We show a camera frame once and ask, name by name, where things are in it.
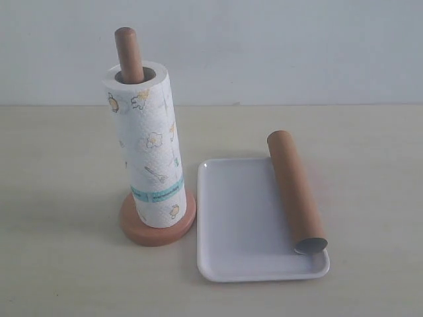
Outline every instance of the tabletop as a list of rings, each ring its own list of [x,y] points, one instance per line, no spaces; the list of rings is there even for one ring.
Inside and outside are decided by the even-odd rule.
[[[290,131],[328,238],[308,281],[212,283],[196,224],[137,246],[105,106],[0,108],[1,316],[421,316],[423,106],[176,107],[186,187],[212,158],[267,157]]]

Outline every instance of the white wall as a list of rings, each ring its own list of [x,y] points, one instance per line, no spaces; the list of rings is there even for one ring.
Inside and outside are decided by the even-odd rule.
[[[0,104],[105,104],[115,29],[176,104],[423,102],[421,0],[1,0]]]

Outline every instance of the cartoon print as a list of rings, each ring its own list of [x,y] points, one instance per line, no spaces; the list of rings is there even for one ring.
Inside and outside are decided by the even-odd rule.
[[[150,90],[147,89],[147,90],[144,90],[144,91],[140,91],[138,93],[137,97],[141,100],[146,101],[148,99],[149,94],[150,94]]]
[[[148,148],[160,147],[162,145],[161,138],[162,138],[162,135],[160,133],[151,132],[148,135],[147,147]]]
[[[148,171],[148,173],[150,173],[151,175],[153,175],[154,177],[156,177],[160,183],[164,184],[167,180],[167,176],[166,175],[160,175],[158,173],[156,173],[154,170],[152,170],[149,167],[144,167],[146,171]]]
[[[172,133],[171,142],[173,142],[173,139],[174,139],[174,122],[173,122],[171,128],[169,129],[169,132]]]
[[[172,219],[175,219],[176,218],[176,215],[178,215],[178,214],[179,214],[179,205],[173,205],[172,206],[172,210],[169,213],[169,215],[171,215],[171,218]]]
[[[132,105],[132,109],[138,109],[138,110],[143,110],[145,107],[145,104],[140,104],[138,102],[138,96],[137,97],[133,97],[131,98],[131,105]]]
[[[109,105],[111,105],[112,111],[114,113],[118,112],[118,110],[119,110],[119,104],[116,101],[116,99],[113,97],[113,95],[110,94],[110,93],[108,93],[108,103],[109,103]]]

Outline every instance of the printed paper towel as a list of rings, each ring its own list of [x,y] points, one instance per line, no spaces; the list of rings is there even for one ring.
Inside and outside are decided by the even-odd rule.
[[[116,80],[119,65],[103,83],[139,217],[150,227],[167,228],[186,211],[178,131],[166,68],[149,61],[143,66],[142,84]]]

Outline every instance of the white tray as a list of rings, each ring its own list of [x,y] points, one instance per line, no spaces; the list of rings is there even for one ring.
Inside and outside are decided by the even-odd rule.
[[[293,251],[270,158],[212,159],[198,169],[198,257],[215,282],[314,279],[326,250]]]

